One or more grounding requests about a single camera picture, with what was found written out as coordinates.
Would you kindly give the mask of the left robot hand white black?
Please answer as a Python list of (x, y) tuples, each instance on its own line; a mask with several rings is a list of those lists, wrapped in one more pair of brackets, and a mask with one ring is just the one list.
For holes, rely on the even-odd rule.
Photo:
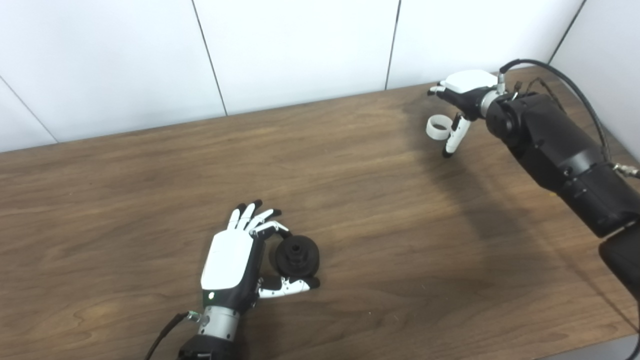
[(274, 235), (284, 240), (293, 236), (290, 228), (274, 219), (281, 210), (259, 212), (262, 205), (260, 199), (240, 203), (231, 212), (226, 228), (213, 236), (199, 281), (204, 310), (222, 308), (241, 315), (255, 307), (259, 299), (292, 296), (320, 287), (317, 276), (261, 275), (266, 242)]

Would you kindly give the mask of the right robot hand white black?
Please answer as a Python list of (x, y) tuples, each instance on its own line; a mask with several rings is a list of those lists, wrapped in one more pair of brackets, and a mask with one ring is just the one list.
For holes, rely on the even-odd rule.
[(454, 155), (474, 121), (485, 118), (499, 95), (499, 84), (498, 76), (474, 69), (457, 71), (427, 91), (428, 96), (437, 96), (458, 110), (442, 150), (444, 158)]

